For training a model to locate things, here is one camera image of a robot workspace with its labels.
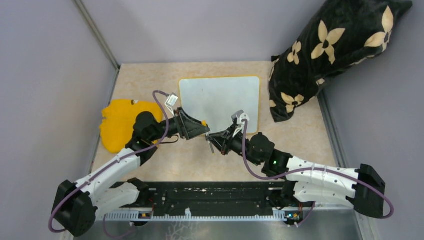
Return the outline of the white marker pen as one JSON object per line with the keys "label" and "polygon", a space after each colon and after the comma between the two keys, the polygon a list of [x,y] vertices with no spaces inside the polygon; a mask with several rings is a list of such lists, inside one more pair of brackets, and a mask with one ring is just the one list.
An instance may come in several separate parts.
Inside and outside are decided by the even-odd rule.
{"label": "white marker pen", "polygon": [[212,144],[210,140],[208,140],[208,144],[209,144],[212,155],[215,155],[214,145]]}

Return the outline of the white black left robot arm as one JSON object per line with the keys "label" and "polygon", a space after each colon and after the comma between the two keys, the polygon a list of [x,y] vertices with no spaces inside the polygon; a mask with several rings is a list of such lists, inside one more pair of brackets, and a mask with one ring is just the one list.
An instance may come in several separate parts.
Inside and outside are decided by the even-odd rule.
{"label": "white black left robot arm", "polygon": [[49,230],[59,233],[53,228],[53,221],[57,221],[64,232],[80,237],[98,218],[120,207],[146,206],[150,193],[140,186],[141,181],[124,182],[117,188],[112,186],[149,161],[164,139],[179,135],[181,139],[191,140],[210,131],[205,121],[189,116],[181,107],[173,113],[172,118],[161,122],[149,111],[139,113],[129,142],[115,157],[75,182],[63,181],[56,192],[48,220]]}

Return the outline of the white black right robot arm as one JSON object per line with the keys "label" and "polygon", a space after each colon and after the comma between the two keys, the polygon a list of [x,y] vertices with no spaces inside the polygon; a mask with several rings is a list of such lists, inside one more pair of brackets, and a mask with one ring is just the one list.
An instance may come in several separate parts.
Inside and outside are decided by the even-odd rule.
{"label": "white black right robot arm", "polygon": [[331,167],[303,160],[275,148],[261,132],[247,139],[233,128],[208,134],[206,140],[223,156],[234,152],[249,163],[263,166],[260,180],[283,179],[289,187],[281,199],[287,206],[298,202],[343,205],[370,218],[384,219],[386,183],[370,165],[359,168]]}

